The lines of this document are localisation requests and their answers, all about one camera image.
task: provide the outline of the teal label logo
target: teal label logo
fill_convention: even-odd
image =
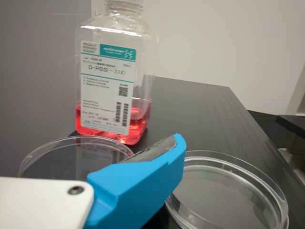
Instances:
[[[100,55],[102,56],[134,62],[136,54],[135,49],[100,44]]]

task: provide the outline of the red liquid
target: red liquid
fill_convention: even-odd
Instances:
[[[134,145],[140,140],[145,128],[147,127],[149,117],[151,114],[151,104],[152,104],[151,102],[148,103],[147,111],[141,119],[131,118],[130,126],[129,126],[129,134],[127,136],[82,127],[81,105],[79,104],[76,106],[76,130],[81,135],[96,135],[96,136],[108,137],[115,139],[123,144]],[[138,108],[132,107],[132,117],[137,113],[140,113],[140,110]]]

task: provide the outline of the petri dish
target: petri dish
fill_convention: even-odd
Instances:
[[[44,144],[22,161],[19,177],[86,181],[90,172],[118,163],[133,152],[115,140],[73,136]]]
[[[194,150],[166,200],[182,229],[287,229],[288,204],[264,172],[236,157]]]

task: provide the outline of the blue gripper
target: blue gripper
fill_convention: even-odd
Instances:
[[[138,229],[164,204],[182,179],[186,142],[180,134],[170,150],[151,161],[109,165],[87,176],[94,203],[84,228]]]

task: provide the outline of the bottle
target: bottle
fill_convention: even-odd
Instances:
[[[76,130],[136,144],[148,125],[156,35],[142,0],[107,0],[76,31]]]

